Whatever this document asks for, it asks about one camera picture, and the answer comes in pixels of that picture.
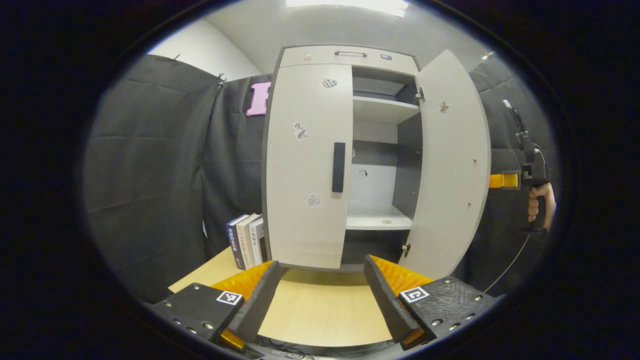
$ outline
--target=wooden table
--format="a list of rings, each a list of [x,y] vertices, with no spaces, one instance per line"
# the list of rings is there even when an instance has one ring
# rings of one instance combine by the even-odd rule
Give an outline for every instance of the wooden table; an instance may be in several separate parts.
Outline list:
[[[169,287],[180,291],[193,282],[212,285],[242,270],[225,249]],[[285,271],[262,327],[262,336],[321,347],[387,341],[391,334],[364,274]]]

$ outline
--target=hand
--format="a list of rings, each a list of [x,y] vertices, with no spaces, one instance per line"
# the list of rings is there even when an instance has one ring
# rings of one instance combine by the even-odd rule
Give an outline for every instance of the hand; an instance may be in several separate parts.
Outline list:
[[[545,197],[545,223],[543,227],[548,231],[556,213],[556,198],[554,197],[554,189],[551,187],[551,183],[531,187],[529,191],[529,222],[535,221],[538,215],[539,196]]]

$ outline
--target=drawer handle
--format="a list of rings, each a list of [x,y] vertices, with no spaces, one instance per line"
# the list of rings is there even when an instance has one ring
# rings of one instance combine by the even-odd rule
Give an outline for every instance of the drawer handle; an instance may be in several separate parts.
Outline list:
[[[367,53],[360,53],[358,51],[336,51],[336,52],[334,52],[334,54],[336,54],[336,55],[339,55],[340,53],[360,54],[360,55],[364,56],[365,58],[367,57]]]
[[[344,153],[346,144],[344,142],[333,143],[333,183],[331,191],[341,193],[344,187]]]

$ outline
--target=cabinet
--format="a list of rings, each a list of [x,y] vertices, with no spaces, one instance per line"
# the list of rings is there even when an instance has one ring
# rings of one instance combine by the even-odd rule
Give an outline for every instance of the cabinet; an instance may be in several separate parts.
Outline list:
[[[420,70],[411,56],[368,47],[286,47],[266,118],[272,259],[359,271],[364,254],[381,252],[434,278],[454,270],[490,176],[484,109],[455,55]]]

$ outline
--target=open cabinet door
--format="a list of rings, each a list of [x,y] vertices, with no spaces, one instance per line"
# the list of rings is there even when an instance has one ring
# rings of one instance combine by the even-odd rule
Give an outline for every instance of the open cabinet door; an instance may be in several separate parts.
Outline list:
[[[280,67],[271,101],[264,178],[271,257],[338,269],[351,186],[351,66]]]
[[[491,149],[480,96],[449,50],[416,76],[424,91],[420,192],[399,264],[439,279],[450,275],[473,239],[489,189]]]

